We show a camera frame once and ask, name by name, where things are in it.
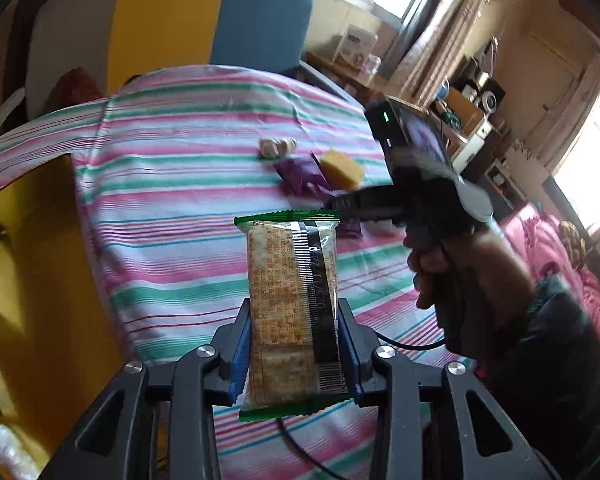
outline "hand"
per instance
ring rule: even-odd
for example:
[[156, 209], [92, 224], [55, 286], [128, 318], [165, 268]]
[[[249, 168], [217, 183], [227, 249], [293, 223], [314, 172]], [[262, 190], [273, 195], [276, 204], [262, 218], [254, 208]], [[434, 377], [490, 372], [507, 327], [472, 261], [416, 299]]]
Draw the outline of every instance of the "hand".
[[[408, 238], [404, 245], [411, 248]], [[536, 286], [524, 262], [511, 251], [498, 235], [484, 232], [443, 241], [446, 254], [457, 270], [471, 268], [478, 284], [493, 309], [495, 328], [498, 329], [522, 314], [536, 295]], [[449, 270], [449, 262], [438, 248], [422, 254], [411, 251], [409, 268], [416, 273], [413, 284], [420, 291], [418, 308], [429, 308], [435, 303], [436, 291], [432, 274]]]

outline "striped bedsheet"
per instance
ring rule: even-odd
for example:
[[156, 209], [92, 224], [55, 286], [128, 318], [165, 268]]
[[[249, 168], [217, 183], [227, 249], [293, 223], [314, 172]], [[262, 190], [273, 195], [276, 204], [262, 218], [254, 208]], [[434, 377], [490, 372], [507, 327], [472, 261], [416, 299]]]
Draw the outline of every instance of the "striped bedsheet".
[[[316, 88], [221, 66], [161, 70], [107, 99], [44, 116], [0, 137], [0, 188], [70, 153], [78, 212], [94, 275], [138, 357], [175, 360], [208, 342], [248, 295], [246, 240], [235, 216], [320, 207], [289, 196], [258, 138], [295, 137], [298, 155], [341, 150], [365, 167], [365, 184], [388, 182], [382, 151], [362, 112]], [[385, 222], [339, 239], [339, 296], [359, 322], [403, 342], [440, 338], [433, 309], [415, 308], [404, 232]], [[427, 364], [444, 348], [408, 352]], [[242, 424], [238, 406], [216, 410], [224, 479], [312, 478], [273, 421]], [[289, 430], [318, 460], [366, 478], [376, 412], [352, 402]]]

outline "dark sleeve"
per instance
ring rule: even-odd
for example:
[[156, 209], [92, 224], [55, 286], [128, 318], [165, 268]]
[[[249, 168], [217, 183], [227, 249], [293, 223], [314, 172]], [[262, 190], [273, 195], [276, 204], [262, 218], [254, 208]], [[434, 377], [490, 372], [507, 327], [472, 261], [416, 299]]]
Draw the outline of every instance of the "dark sleeve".
[[539, 282], [498, 339], [488, 370], [496, 400], [563, 480], [600, 478], [600, 343], [562, 279]]

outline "metal bolt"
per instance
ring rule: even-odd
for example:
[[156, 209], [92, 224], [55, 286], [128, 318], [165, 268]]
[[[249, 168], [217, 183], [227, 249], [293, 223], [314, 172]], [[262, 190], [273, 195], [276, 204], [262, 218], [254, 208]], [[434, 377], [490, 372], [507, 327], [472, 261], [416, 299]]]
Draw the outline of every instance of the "metal bolt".
[[446, 365], [446, 369], [453, 375], [463, 375], [466, 372], [466, 366], [458, 361], [451, 361]]
[[213, 357], [216, 355], [216, 349], [211, 345], [202, 345], [196, 348], [196, 354], [200, 357]]
[[137, 374], [142, 370], [142, 363], [140, 361], [129, 361], [125, 365], [125, 372], [129, 375]]
[[395, 355], [394, 347], [389, 345], [380, 345], [376, 348], [376, 355], [382, 359], [390, 359]]

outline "red cloth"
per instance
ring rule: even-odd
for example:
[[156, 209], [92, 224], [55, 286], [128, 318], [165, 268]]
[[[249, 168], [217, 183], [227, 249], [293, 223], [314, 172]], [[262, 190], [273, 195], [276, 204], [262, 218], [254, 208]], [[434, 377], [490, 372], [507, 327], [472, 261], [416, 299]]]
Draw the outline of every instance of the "red cloth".
[[600, 339], [600, 282], [589, 269], [575, 270], [562, 239], [560, 221], [527, 204], [500, 227], [513, 250], [526, 262], [534, 280], [561, 274], [580, 306], [589, 314]]

